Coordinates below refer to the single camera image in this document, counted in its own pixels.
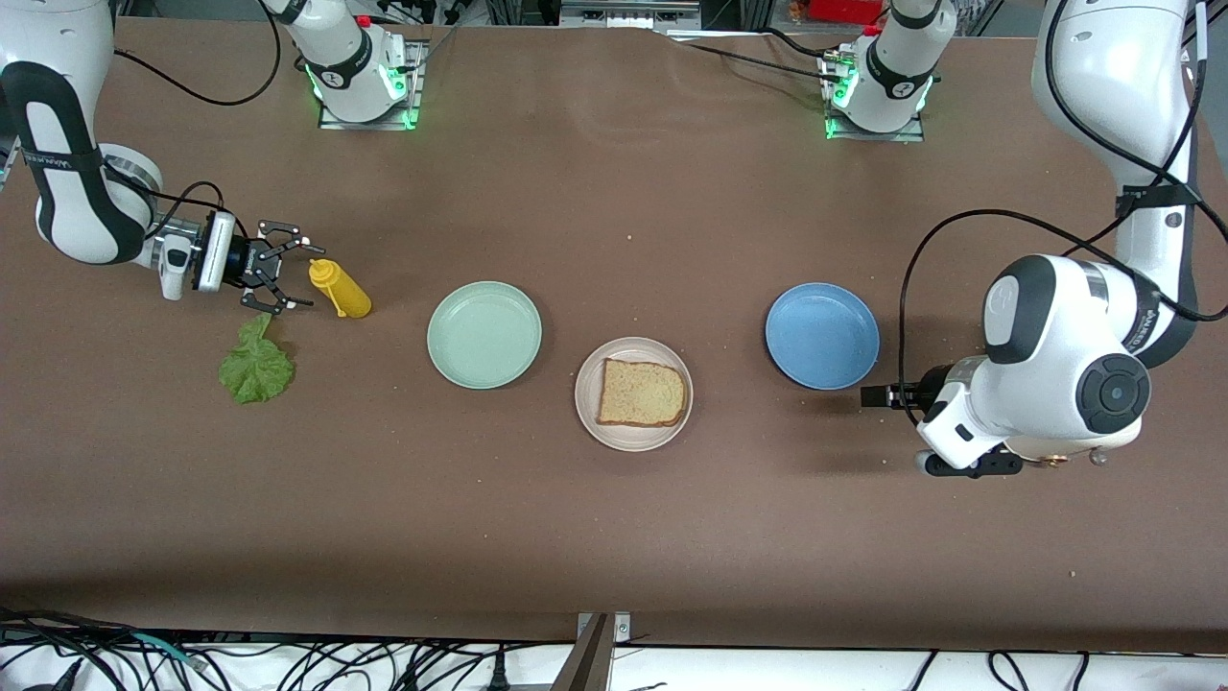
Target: plate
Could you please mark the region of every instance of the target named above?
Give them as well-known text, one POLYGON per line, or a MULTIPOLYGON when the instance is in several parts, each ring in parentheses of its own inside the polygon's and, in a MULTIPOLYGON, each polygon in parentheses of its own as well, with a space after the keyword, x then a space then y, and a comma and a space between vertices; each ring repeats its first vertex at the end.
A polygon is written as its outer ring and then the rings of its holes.
POLYGON ((669 350, 664 342, 651 338, 630 335, 618 338, 593 351, 576 373, 576 414, 585 430, 598 442, 619 452, 651 452, 667 444, 682 432, 690 419, 691 405, 695 403, 695 385, 691 383, 686 363, 669 350), (678 425, 673 427, 628 427, 621 425, 597 425, 597 414, 602 405, 602 388, 605 384, 605 360, 626 363, 657 363, 674 368, 683 376, 686 385, 686 410, 678 425))
POLYGON ((785 291, 768 312, 768 352, 790 379, 809 389, 845 389, 878 362, 878 323, 852 292, 830 282, 785 291))
POLYGON ((495 389, 524 374, 542 347, 542 315, 533 299, 506 282, 458 287, 440 302, 426 328, 431 363, 465 389, 495 389))

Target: mustard bottle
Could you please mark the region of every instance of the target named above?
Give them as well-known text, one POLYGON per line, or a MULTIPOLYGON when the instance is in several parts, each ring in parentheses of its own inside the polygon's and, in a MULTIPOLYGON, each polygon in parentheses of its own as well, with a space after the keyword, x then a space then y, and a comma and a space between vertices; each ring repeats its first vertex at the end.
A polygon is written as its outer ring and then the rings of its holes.
POLYGON ((312 259, 307 274, 311 276, 311 284, 333 301, 336 315, 362 318, 371 311, 371 297, 367 297, 367 293, 336 261, 312 259))

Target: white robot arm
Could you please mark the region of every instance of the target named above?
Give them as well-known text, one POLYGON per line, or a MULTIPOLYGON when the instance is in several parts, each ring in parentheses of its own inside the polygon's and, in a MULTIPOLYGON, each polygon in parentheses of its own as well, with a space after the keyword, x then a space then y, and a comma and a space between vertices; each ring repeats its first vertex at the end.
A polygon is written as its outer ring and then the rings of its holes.
POLYGON ((338 118, 365 123, 405 99, 405 39, 350 15, 345 0, 260 0, 307 60, 316 93, 338 118))
POLYGON ((263 221, 258 236, 247 238, 235 234, 227 211, 210 214, 204 225, 160 215, 157 166, 131 149, 95 142, 112 22, 107 0, 0 0, 0 85, 38 187, 39 233, 82 263, 134 261, 157 270, 168 299, 181 298, 188 284, 214 292, 226 282, 241 287, 242 303, 254 308, 278 313, 309 304, 276 285, 287 248, 323 252, 296 227, 263 221), (291 239, 273 245, 268 230, 285 230, 291 239), (259 301, 257 288, 276 301, 259 301))
MULTIPOLYGON (((933 69, 955 34, 950 0, 895 0, 878 36, 862 36, 851 53, 845 82, 831 87, 831 106, 861 129, 887 134, 903 129, 921 109, 933 85, 933 69)), ((826 66, 819 60, 819 66, 826 66)))
MULTIPOLYGON (((1133 275, 1105 263, 1029 255, 1003 270, 984 303, 986 355, 936 368, 921 384, 889 388, 926 410, 917 432, 931 447, 917 461, 931 475, 1017 471, 1018 458, 1065 457, 1132 442, 1151 396, 1148 368, 1189 341, 1194 322, 1183 304, 1196 296, 1190 266, 1194 209, 1180 185, 1088 139, 1054 99, 1109 141, 1191 182, 1196 147, 1181 141, 1189 113, 1181 34, 1185 2, 1050 2, 1033 65, 1033 92, 1059 126, 1090 146, 1119 188, 1116 257, 1133 275), (1052 34, 1052 50, 1047 38, 1052 34), (1002 464, 1001 454, 1013 463, 1002 464)), ((884 404, 882 390, 863 404, 884 404)))

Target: green lettuce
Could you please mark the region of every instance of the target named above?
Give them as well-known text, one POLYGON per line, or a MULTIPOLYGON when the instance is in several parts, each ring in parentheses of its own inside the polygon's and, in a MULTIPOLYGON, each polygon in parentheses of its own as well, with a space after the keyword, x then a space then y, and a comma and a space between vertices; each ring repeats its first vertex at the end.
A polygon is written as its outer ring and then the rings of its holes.
POLYGON ((217 368, 221 380, 236 404, 268 401, 286 390, 295 365, 264 336, 273 314, 263 313, 238 329, 238 345, 217 368))

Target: toast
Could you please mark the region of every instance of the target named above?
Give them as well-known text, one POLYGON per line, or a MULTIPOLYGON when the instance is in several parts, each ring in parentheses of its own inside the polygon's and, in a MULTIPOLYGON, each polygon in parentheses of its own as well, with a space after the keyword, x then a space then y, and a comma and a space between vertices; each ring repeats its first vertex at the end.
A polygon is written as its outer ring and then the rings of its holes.
POLYGON ((657 363, 605 360, 597 425, 673 427, 686 412, 686 383, 657 363))

